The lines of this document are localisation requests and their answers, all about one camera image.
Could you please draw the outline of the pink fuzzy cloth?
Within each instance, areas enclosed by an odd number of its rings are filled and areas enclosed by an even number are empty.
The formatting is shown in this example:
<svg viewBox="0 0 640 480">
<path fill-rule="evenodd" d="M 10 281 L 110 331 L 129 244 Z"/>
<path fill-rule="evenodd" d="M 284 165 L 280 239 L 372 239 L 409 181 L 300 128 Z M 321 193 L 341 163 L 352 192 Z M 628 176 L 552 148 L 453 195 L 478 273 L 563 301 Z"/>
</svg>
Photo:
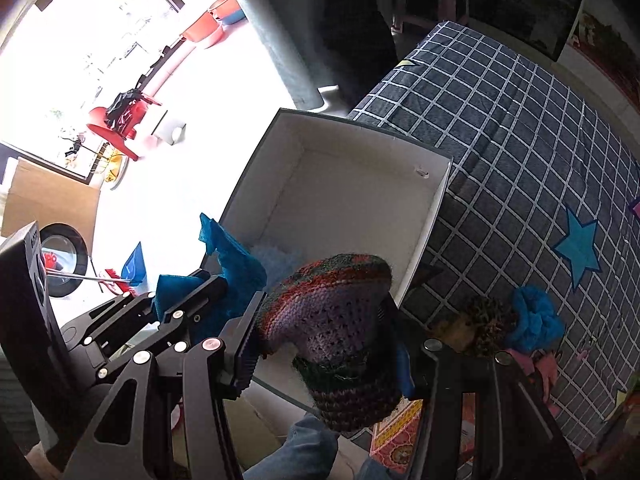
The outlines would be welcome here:
<svg viewBox="0 0 640 480">
<path fill-rule="evenodd" d="M 521 370 L 535 387 L 545 404 L 551 404 L 551 391 L 558 382 L 559 370 L 553 352 L 532 358 L 514 349 L 506 350 L 521 367 Z"/>
</svg>

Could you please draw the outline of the leopard print scrunchie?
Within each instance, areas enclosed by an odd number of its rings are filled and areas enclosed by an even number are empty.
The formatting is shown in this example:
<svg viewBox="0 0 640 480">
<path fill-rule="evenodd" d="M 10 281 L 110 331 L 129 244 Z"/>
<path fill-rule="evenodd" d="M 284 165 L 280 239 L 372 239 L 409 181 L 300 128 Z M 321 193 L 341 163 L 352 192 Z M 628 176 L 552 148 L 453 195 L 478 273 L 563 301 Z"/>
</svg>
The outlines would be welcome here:
<svg viewBox="0 0 640 480">
<path fill-rule="evenodd" d="M 472 341 L 463 350 L 468 356 L 490 358 L 506 348 L 506 336 L 518 326 L 518 314 L 498 299 L 469 296 L 459 304 L 473 330 Z"/>
</svg>

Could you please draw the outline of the blue waffle cloth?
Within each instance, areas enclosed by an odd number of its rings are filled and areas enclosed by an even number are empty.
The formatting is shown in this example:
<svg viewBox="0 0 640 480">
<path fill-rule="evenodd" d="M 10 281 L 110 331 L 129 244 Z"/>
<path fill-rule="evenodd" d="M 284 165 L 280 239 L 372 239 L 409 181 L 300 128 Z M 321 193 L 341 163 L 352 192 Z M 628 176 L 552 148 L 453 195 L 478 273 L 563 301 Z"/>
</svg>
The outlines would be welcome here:
<svg viewBox="0 0 640 480">
<path fill-rule="evenodd" d="M 518 315 L 514 330 L 506 335 L 506 346 L 523 354 L 547 350 L 565 332 L 554 303 L 542 289 L 527 285 L 514 290 L 512 310 Z"/>
</svg>

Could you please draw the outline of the multicolour knitted hat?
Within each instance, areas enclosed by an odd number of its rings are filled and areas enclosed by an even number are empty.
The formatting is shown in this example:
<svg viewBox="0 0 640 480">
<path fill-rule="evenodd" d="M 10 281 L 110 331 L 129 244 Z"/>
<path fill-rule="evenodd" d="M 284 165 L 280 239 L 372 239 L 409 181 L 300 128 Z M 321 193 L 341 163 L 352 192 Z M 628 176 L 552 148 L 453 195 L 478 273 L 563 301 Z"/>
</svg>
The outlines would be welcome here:
<svg viewBox="0 0 640 480">
<path fill-rule="evenodd" d="M 331 430 L 370 427 L 400 401 L 392 281 L 381 257 L 339 254 L 303 266 L 260 306 L 262 354 L 296 349 L 292 367 Z"/>
</svg>

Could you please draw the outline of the blue dustpan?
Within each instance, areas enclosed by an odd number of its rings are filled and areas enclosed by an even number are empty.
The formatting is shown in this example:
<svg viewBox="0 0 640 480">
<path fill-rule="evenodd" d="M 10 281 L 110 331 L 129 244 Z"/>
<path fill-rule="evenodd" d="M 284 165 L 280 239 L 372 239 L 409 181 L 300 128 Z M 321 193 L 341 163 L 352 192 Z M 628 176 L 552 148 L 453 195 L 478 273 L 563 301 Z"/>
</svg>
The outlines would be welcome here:
<svg viewBox="0 0 640 480">
<path fill-rule="evenodd" d="M 131 287 L 139 286 L 146 277 L 146 267 L 141 243 L 138 243 L 122 266 L 120 276 Z"/>
</svg>

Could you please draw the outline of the red patterned tissue pack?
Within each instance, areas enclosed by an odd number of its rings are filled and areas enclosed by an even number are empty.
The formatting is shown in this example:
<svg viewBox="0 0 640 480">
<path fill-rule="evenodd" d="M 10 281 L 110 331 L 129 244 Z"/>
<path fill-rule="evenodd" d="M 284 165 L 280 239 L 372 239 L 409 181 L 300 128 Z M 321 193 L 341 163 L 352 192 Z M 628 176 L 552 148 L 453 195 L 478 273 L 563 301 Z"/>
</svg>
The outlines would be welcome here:
<svg viewBox="0 0 640 480">
<path fill-rule="evenodd" d="M 391 471 L 404 474 L 416 444 L 422 411 L 422 400 L 409 401 L 402 398 L 390 416 L 373 426 L 370 456 Z M 460 466 L 473 459 L 474 450 L 475 394 L 465 393 L 462 405 Z"/>
</svg>

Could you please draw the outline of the red broom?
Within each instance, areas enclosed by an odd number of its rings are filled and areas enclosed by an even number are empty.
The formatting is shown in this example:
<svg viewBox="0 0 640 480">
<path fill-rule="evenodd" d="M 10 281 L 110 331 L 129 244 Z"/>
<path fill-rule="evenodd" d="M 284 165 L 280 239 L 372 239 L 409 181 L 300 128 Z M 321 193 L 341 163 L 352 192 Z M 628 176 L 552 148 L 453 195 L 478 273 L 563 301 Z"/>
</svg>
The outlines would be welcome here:
<svg viewBox="0 0 640 480">
<path fill-rule="evenodd" d="M 111 278 L 110 276 L 90 276 L 82 274 L 65 273 L 59 270 L 48 269 L 47 280 L 49 294 L 62 298 L 70 295 L 82 282 L 95 282 L 99 285 L 116 285 L 124 292 L 130 292 L 129 282 L 123 278 Z"/>
</svg>

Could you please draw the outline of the white storage box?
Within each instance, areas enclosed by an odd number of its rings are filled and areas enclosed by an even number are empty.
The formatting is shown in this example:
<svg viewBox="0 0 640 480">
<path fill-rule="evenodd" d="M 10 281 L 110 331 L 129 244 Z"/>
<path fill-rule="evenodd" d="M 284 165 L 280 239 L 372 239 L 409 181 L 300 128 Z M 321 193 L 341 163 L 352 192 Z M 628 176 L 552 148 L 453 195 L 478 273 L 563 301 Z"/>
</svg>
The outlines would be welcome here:
<svg viewBox="0 0 640 480">
<path fill-rule="evenodd" d="M 419 269 L 451 168 L 449 157 L 408 136 L 280 110 L 220 223 L 244 247 L 272 252 L 264 264 L 266 296 L 303 266 L 339 254 L 367 254 L 390 266 L 390 296 L 399 309 Z M 259 341 L 256 378 L 308 402 L 319 416 L 292 367 L 296 349 L 286 344 L 265 356 Z"/>
</svg>

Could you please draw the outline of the brown cardboard box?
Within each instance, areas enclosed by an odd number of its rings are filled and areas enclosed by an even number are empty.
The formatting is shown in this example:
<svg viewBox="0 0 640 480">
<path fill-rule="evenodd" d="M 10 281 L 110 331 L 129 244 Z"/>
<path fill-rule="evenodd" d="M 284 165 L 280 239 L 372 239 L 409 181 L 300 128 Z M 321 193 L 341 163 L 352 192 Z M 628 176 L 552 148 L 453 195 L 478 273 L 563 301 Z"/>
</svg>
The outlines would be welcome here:
<svg viewBox="0 0 640 480">
<path fill-rule="evenodd" d="M 17 159 L 8 189 L 1 191 L 1 235 L 37 222 L 40 229 L 63 223 L 74 228 L 92 252 L 101 191 L 69 177 Z"/>
</svg>

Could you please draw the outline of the red plastic stool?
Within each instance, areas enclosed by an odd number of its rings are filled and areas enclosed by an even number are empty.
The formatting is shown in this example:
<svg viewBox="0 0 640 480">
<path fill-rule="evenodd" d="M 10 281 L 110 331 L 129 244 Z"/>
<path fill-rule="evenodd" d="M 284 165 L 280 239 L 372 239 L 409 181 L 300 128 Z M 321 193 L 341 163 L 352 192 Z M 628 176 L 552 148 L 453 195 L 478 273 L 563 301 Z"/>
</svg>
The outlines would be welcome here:
<svg viewBox="0 0 640 480">
<path fill-rule="evenodd" d="M 160 106 L 160 103 L 138 89 L 120 92 L 109 107 L 97 106 L 90 110 L 87 128 L 136 162 L 139 156 L 128 148 L 126 141 L 134 140 L 136 127 L 151 105 Z"/>
</svg>

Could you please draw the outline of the grey checkered star blanket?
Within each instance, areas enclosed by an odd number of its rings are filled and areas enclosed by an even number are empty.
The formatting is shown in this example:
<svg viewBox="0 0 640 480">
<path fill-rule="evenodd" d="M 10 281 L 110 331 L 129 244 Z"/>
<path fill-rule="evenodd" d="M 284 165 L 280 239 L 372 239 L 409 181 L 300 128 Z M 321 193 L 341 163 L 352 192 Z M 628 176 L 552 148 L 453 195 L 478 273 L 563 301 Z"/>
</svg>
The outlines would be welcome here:
<svg viewBox="0 0 640 480">
<path fill-rule="evenodd" d="M 582 452 L 639 367 L 639 165 L 603 117 L 548 70 L 456 23 L 438 24 L 354 108 L 454 162 L 402 307 L 426 327 L 471 295 L 533 285 L 565 326 L 553 391 Z"/>
</svg>

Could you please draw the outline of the red wash basin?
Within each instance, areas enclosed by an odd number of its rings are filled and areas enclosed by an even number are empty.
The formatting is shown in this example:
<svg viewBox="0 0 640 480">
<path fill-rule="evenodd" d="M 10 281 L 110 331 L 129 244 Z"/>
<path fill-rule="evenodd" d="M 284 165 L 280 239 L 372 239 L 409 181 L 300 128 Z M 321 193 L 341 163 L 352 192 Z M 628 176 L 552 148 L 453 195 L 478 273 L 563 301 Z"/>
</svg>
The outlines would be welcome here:
<svg viewBox="0 0 640 480">
<path fill-rule="evenodd" d="M 245 13 L 238 0 L 216 0 L 183 29 L 180 38 L 208 48 L 223 40 L 226 30 L 244 18 Z"/>
</svg>

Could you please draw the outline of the grey green curtain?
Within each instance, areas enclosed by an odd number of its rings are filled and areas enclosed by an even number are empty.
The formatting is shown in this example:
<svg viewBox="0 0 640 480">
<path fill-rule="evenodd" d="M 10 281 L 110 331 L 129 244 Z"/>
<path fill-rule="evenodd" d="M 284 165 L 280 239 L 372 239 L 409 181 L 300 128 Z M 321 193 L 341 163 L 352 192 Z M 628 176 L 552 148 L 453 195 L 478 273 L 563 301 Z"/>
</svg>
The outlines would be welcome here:
<svg viewBox="0 0 640 480">
<path fill-rule="evenodd" d="M 398 62 L 378 0 L 241 4 L 300 110 L 322 107 L 326 86 L 335 86 L 353 108 Z"/>
</svg>

